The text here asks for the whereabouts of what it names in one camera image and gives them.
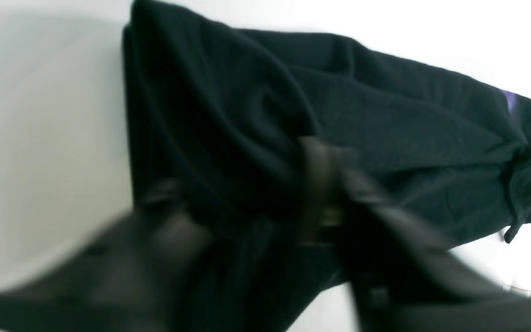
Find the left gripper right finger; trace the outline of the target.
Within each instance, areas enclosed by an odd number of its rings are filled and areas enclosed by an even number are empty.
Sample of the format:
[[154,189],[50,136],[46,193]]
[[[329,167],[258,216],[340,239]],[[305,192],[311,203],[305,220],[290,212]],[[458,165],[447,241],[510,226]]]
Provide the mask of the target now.
[[365,332],[531,332],[531,297],[503,290],[449,252],[449,240],[396,206],[344,151],[301,138],[299,243],[331,246]]

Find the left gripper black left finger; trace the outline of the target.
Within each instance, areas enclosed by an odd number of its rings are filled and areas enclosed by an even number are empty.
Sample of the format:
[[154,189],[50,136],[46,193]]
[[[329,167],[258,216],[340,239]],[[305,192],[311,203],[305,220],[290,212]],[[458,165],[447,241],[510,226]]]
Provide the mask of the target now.
[[164,182],[59,267],[0,291],[0,330],[183,332],[189,275],[212,243]]

